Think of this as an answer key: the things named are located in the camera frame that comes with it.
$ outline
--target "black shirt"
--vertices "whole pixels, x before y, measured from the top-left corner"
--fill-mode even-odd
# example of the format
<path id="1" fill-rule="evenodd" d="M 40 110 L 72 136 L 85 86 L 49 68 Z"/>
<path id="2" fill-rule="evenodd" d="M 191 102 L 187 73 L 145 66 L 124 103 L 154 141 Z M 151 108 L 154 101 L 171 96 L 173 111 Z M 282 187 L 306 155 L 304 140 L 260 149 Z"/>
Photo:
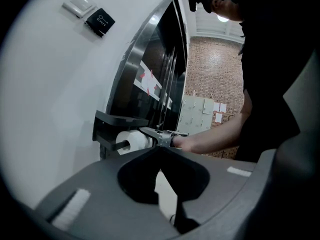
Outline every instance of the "black shirt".
<path id="1" fill-rule="evenodd" d="M 239 2 L 245 35 L 243 89 L 251 98 L 252 111 L 241 130 L 236 160 L 257 162 L 263 151 L 277 148 L 300 132 L 283 95 L 314 46 L 309 38 L 297 37 L 306 24 L 293 21 L 291 5 L 288 0 Z"/>

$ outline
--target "white wall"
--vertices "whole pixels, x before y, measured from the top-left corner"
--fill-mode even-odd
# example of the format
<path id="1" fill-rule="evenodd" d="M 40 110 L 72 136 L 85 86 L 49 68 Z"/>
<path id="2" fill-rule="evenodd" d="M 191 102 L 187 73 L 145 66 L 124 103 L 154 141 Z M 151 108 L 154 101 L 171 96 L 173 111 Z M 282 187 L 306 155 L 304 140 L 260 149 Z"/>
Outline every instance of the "white wall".
<path id="1" fill-rule="evenodd" d="M 99 160 L 95 112 L 105 111 L 123 54 L 162 0 L 94 0 L 116 21 L 103 38 L 63 1 L 32 0 L 0 58 L 1 172 L 14 197 L 32 208 Z"/>
<path id="2" fill-rule="evenodd" d="M 185 14 L 185 20 L 186 20 L 186 24 L 187 24 L 188 38 L 190 40 L 190 37 L 197 36 L 196 13 L 190 11 L 188 0 L 181 0 L 180 7 L 183 7 L 183 11 Z"/>

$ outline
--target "hand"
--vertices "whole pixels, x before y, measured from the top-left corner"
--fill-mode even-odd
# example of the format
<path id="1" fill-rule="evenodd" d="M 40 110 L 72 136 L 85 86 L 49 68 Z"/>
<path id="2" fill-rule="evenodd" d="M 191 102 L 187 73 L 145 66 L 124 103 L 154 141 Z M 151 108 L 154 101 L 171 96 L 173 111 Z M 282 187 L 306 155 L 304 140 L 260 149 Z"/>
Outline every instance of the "hand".
<path id="1" fill-rule="evenodd" d="M 192 152 L 192 141 L 189 137 L 175 136 L 172 143 L 176 148 L 181 148 L 185 152 Z"/>

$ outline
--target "stainless steel trim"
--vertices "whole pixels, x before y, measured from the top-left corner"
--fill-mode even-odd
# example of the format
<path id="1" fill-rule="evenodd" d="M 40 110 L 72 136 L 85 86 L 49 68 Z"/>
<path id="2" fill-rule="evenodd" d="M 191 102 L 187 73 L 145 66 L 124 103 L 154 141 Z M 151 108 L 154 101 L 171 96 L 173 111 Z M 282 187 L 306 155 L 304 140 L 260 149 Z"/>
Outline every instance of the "stainless steel trim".
<path id="1" fill-rule="evenodd" d="M 174 56 L 174 59 L 173 59 L 172 66 L 171 66 L 171 71 L 170 71 L 168 83 L 167 83 L 167 87 L 169 86 L 168 87 L 169 89 L 167 91 L 166 101 L 165 101 L 165 105 L 164 105 L 164 117 L 163 117 L 163 120 L 162 120 L 163 122 L 166 120 L 166 115 L 167 115 L 167 110 L 168 110 L 168 102 L 169 102 L 169 99 L 170 99 L 169 96 L 170 96 L 170 92 L 171 92 L 172 81 L 173 81 L 173 78 L 174 78 L 177 56 L 178 56 L 178 53 L 176 52 L 176 54 Z"/>
<path id="2" fill-rule="evenodd" d="M 169 98 L 169 93 L 167 93 L 167 89 L 168 89 L 168 84 L 169 84 L 171 73 L 172 73 L 172 65 L 173 65 L 173 62 L 175 59 L 175 50 L 176 50 L 176 48 L 174 47 L 172 49 L 168 63 L 166 65 L 166 70 L 165 70 L 166 77 L 164 78 L 164 81 L 163 81 L 163 86 L 162 86 L 161 93 L 160 93 L 160 100 L 159 100 L 159 104 L 158 104 L 158 111 L 159 111 L 158 125 L 162 125 L 162 122 L 163 122 L 162 114 L 163 114 L 164 109 L 167 109 L 166 106 L 164 106 L 163 104 L 164 104 L 164 100 L 166 98 L 166 94 L 167 94 L 167 99 Z"/>
<path id="3" fill-rule="evenodd" d="M 178 20 L 178 24 L 179 24 L 179 29 L 180 29 L 180 35 L 181 35 L 181 40 L 182 40 L 182 50 L 183 50 L 183 60 L 184 60 L 184 66 L 187 67 L 187 56 L 186 56 L 186 49 L 187 49 L 187 46 L 185 44 L 185 40 L 184 40 L 184 36 L 182 34 L 182 29 L 181 29 L 181 22 L 180 22 L 180 17 L 179 17 L 179 14 L 178 14 L 178 10 L 177 10 L 177 6 L 176 6 L 176 3 L 175 3 L 175 0 L 173 0 L 173 6 L 174 6 L 174 10 L 175 10 L 175 14 L 176 14 L 176 18 Z"/>
<path id="4" fill-rule="evenodd" d="M 182 97 L 181 97 L 181 103 L 180 103 L 180 110 L 179 110 L 179 115 L 178 118 L 180 118 L 180 114 L 181 114 L 181 109 L 182 109 L 182 105 L 183 105 L 183 101 L 184 101 L 184 96 L 185 96 L 185 91 L 186 91 L 186 78 L 187 78 L 187 74 L 188 74 L 188 64 L 189 64 L 189 60 L 186 62 L 186 68 L 185 68 L 185 72 L 181 74 L 180 77 L 182 77 L 182 75 L 184 74 L 184 84 L 183 84 L 183 91 L 182 91 Z"/>
<path id="5" fill-rule="evenodd" d="M 143 58 L 147 45 L 165 11 L 173 0 L 163 0 L 143 22 L 142 26 L 132 39 L 131 45 L 122 57 L 118 71 L 113 81 L 106 113 L 110 114 L 114 99 L 121 97 L 120 102 L 128 102 L 130 100 L 133 84 L 126 84 L 120 90 L 117 90 L 119 82 L 133 83 Z"/>

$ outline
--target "person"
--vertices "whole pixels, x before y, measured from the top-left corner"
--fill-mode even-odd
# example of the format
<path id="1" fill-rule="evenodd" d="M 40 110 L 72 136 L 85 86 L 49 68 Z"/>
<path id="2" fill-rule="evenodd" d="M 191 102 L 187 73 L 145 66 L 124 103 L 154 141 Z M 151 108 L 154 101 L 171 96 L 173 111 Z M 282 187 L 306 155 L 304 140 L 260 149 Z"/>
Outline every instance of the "person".
<path id="1" fill-rule="evenodd" d="M 300 130 L 283 95 L 306 65 L 314 49 L 312 5 L 308 0 L 202 0 L 204 9 L 241 22 L 244 104 L 226 123 L 173 145 L 206 154 L 239 146 L 235 159 L 257 162 L 265 150 L 276 149 Z M 310 24 L 294 20 L 304 15 Z"/>

